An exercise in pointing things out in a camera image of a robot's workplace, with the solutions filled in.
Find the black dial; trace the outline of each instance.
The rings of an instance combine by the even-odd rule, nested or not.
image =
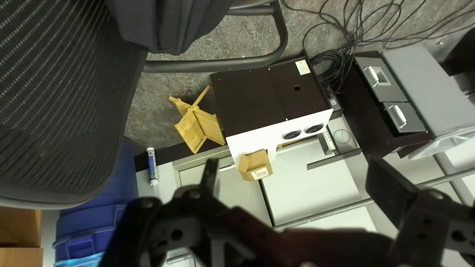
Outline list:
[[[302,131],[300,131],[300,130],[299,130],[299,131],[292,131],[292,132],[290,132],[290,133],[284,134],[284,136],[282,136],[282,138],[284,138],[284,139],[286,139],[286,140],[288,140],[288,139],[294,139],[294,138],[296,138],[297,136],[299,136],[301,132],[302,132]]]
[[[307,130],[305,130],[305,133],[307,134],[312,134],[312,133],[316,133],[318,132],[319,130],[321,130],[323,128],[323,124],[317,124],[317,125],[314,125],[310,128],[308,128]]]

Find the blue bin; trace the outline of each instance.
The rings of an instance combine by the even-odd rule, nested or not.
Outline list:
[[[54,267],[98,267],[104,253],[94,254],[84,258],[62,260],[54,264]]]
[[[56,222],[56,240],[96,228],[116,226],[126,205],[108,205],[78,210]]]
[[[127,204],[139,197],[137,177],[135,176],[135,161],[132,144],[124,138],[114,171],[102,191],[88,202],[77,207],[61,210],[59,216],[65,216],[78,210],[112,204]]]
[[[114,234],[115,227],[103,227],[63,237],[53,243],[55,261],[83,258],[104,252]]]

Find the white label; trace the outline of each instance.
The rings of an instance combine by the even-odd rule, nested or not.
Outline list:
[[[310,69],[309,69],[309,67],[307,65],[307,61],[305,61],[305,59],[297,61],[295,63],[295,65],[297,66],[297,69],[298,69],[298,72],[300,73],[300,75],[310,73]]]
[[[257,171],[251,172],[252,177],[254,177],[255,180],[259,180],[261,178],[269,176],[269,172],[267,171],[267,167],[261,168]]]

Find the black cable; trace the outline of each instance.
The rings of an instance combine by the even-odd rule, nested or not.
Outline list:
[[[330,95],[338,94],[342,90],[342,84],[345,80],[346,76],[349,73],[351,68],[352,62],[354,60],[354,53],[356,51],[356,47],[363,47],[366,45],[371,45],[374,43],[383,43],[384,48],[389,48],[388,44],[397,42],[397,41],[408,41],[414,40],[414,42],[410,42],[408,44],[404,44],[397,47],[390,47],[390,48],[399,48],[408,46],[411,44],[415,44],[422,40],[427,39],[436,39],[440,38],[452,33],[459,32],[461,30],[467,29],[475,25],[475,22],[456,29],[450,32],[446,32],[444,34],[440,34],[437,36],[433,36],[437,31],[443,28],[445,25],[455,21],[456,19],[474,12],[475,10],[469,10],[464,13],[456,15],[458,12],[462,11],[468,5],[470,5],[474,0],[467,1],[464,5],[460,8],[457,8],[455,11],[451,12],[432,26],[428,27],[427,29],[406,35],[402,38],[394,38],[394,34],[398,31],[398,29],[408,21],[418,10],[420,10],[427,0],[423,0],[407,17],[405,17],[402,22],[398,23],[401,14],[402,14],[402,5],[404,4],[405,0],[402,0],[400,3],[395,3],[395,0],[391,0],[390,3],[381,5],[371,12],[368,15],[363,17],[363,7],[365,0],[355,0],[355,6],[351,9],[350,13],[348,14],[348,9],[350,6],[350,0],[346,0],[344,7],[343,7],[343,22],[341,23],[335,16],[324,12],[325,6],[330,2],[330,0],[325,0],[321,5],[318,11],[307,10],[307,9],[299,9],[289,6],[286,0],[282,0],[282,4],[288,8],[289,10],[297,11],[297,12],[305,12],[314,15],[318,15],[323,22],[313,25],[306,31],[304,34],[304,38],[302,39],[302,47],[304,52],[307,54],[307,49],[305,48],[305,41],[308,35],[317,27],[326,25],[336,28],[343,34],[345,41],[340,47],[335,49],[327,50],[325,52],[319,53],[313,57],[310,57],[310,62],[312,66],[319,65],[323,62],[329,62],[329,67],[323,71],[322,73],[318,74],[318,78],[320,82],[328,88],[328,85],[332,85],[331,90],[329,90]],[[382,12],[382,15],[372,24],[370,27],[365,27],[365,23],[369,21],[370,18],[375,16],[378,12]],[[381,32],[379,32],[376,36],[366,38],[366,35],[379,23],[382,23],[386,19],[385,25],[382,27]]]

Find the small cardboard box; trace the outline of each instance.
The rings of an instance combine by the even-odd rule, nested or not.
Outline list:
[[[246,181],[257,181],[272,174],[272,168],[264,149],[241,155],[237,170]]]

